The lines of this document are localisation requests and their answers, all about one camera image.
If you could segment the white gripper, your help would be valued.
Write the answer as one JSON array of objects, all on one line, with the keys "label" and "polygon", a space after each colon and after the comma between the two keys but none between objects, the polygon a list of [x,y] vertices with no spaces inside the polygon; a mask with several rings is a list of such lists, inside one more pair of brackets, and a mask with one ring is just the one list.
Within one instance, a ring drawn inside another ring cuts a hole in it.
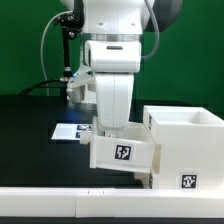
[{"label": "white gripper", "polygon": [[95,74],[99,126],[104,131],[123,131],[128,124],[134,75]]}]

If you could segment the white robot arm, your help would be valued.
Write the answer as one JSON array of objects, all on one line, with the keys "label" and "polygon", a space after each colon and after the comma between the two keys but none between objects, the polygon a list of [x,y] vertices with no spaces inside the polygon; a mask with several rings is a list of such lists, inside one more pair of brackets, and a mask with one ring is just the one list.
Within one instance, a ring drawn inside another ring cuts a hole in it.
[{"label": "white robot arm", "polygon": [[81,71],[67,84],[75,92],[86,84],[95,86],[99,126],[103,131],[127,127],[134,75],[142,55],[141,35],[160,34],[178,18],[183,0],[60,0],[72,11],[84,37]]}]

